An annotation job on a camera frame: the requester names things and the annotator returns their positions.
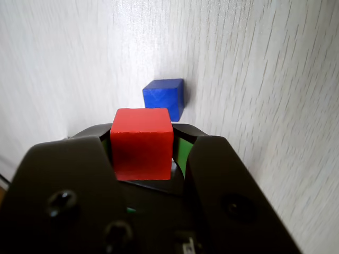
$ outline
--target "green part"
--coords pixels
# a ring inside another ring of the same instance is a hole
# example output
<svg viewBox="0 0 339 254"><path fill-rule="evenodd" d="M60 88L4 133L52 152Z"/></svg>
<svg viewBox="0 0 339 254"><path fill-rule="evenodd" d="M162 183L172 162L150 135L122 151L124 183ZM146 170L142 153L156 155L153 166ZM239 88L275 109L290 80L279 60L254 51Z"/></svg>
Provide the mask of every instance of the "green part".
<svg viewBox="0 0 339 254"><path fill-rule="evenodd" d="M179 165L184 178L186 174L187 158L189 157L192 147L192 143L189 143L180 137L174 136L173 160Z"/></svg>
<svg viewBox="0 0 339 254"><path fill-rule="evenodd" d="M127 213L135 213L136 212L136 210L135 209L133 209L133 208L127 208Z"/></svg>

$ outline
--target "wooden block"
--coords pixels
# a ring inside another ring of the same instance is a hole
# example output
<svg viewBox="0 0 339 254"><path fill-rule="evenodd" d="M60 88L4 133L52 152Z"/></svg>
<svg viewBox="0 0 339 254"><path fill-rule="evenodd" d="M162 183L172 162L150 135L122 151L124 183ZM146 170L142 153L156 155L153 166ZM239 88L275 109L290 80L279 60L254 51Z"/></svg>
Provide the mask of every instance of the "wooden block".
<svg viewBox="0 0 339 254"><path fill-rule="evenodd" d="M169 180L173 128L166 108L121 108L111 128L118 180Z"/></svg>
<svg viewBox="0 0 339 254"><path fill-rule="evenodd" d="M168 109L171 121L178 122L184 110L184 80L153 80L143 90L146 108Z"/></svg>

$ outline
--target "screw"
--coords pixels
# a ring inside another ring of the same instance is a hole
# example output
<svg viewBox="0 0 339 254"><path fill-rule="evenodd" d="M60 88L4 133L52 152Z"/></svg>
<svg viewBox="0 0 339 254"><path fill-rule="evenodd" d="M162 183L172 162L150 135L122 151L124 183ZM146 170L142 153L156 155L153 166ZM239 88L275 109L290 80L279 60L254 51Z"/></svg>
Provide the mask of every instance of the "screw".
<svg viewBox="0 0 339 254"><path fill-rule="evenodd" d="M111 222L105 230L106 253L122 253L132 238L132 228L127 222Z"/></svg>
<svg viewBox="0 0 339 254"><path fill-rule="evenodd" d="M51 218L70 211L77 204L77 196L72 190L54 193L47 201L47 213Z"/></svg>

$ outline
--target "white wall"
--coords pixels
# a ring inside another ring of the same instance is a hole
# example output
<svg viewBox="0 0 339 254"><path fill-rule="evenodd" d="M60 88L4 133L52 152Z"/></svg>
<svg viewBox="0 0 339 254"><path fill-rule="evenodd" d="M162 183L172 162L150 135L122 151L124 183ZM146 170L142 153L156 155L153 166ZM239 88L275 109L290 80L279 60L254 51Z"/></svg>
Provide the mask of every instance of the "white wall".
<svg viewBox="0 0 339 254"><path fill-rule="evenodd" d="M0 173L184 78L305 253L339 248L339 2L0 2Z"/></svg>

